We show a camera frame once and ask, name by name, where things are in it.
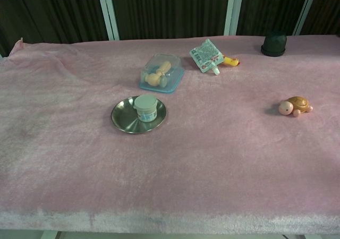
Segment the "turtle shell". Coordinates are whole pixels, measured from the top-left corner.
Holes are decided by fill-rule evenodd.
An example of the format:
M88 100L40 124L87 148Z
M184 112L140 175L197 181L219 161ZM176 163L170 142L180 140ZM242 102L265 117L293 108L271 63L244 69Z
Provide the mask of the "turtle shell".
M309 106L308 100L304 97L291 97L287 101L293 104L294 110L299 109L302 113L304 113Z

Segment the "turtle head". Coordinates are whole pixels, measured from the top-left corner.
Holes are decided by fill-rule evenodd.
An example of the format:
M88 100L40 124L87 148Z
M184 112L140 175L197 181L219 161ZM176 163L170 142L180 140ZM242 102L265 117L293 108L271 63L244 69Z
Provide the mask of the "turtle head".
M281 102L281 104L278 108L278 111L282 115L289 115L293 111L293 104L291 102L288 102L288 101L283 101L283 102Z

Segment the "white jar lid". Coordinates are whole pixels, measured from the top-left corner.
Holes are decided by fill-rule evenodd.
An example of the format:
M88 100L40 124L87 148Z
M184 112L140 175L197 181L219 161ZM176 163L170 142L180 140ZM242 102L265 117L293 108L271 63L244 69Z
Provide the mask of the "white jar lid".
M141 95L134 101L135 107L139 110L150 109L155 103L157 103L157 98L154 95Z

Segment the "clear plastic box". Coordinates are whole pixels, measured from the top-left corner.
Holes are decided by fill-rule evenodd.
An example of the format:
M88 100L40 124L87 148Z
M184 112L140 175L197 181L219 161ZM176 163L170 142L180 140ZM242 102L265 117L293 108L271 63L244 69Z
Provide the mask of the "clear plastic box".
M179 57L156 54L143 68L139 87L155 92L172 93L183 74L184 69Z

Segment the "plastic container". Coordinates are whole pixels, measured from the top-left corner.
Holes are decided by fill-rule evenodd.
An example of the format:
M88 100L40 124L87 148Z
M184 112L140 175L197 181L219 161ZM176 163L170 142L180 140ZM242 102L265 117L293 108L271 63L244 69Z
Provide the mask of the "plastic container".
M153 95L141 95L134 101L133 108L137 110L138 119L151 122L157 118L157 98Z
M143 68L139 87L156 92L173 93L181 82L183 74L179 57L157 54Z

